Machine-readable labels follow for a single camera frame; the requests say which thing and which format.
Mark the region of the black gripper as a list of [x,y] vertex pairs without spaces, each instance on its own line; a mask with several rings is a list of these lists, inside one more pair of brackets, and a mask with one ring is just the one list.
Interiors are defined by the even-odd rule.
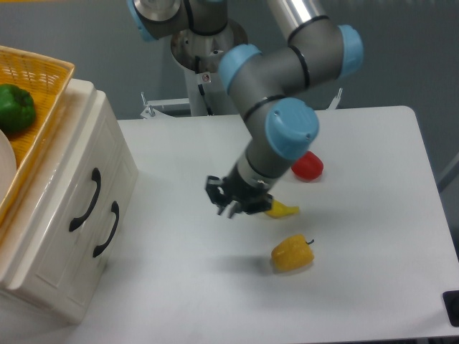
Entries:
[[205,191],[209,200],[217,207],[217,214],[222,215],[229,205],[228,219],[234,215],[246,213],[257,214],[271,209],[273,197],[262,183],[256,186],[249,184],[239,171],[237,165],[223,179],[207,176]]

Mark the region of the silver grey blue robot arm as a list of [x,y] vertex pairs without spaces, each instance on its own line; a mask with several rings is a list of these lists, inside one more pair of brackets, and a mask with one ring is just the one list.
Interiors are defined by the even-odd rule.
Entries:
[[128,2],[143,39],[171,37],[178,64],[217,82],[213,91],[199,90],[206,111],[213,113],[215,101],[225,97],[250,132],[230,173],[207,178],[210,201],[229,216],[270,210],[271,188],[318,135],[315,111],[296,94],[355,73],[364,60],[357,30],[334,24],[319,1],[268,6],[287,44],[263,54],[229,18],[226,1]]

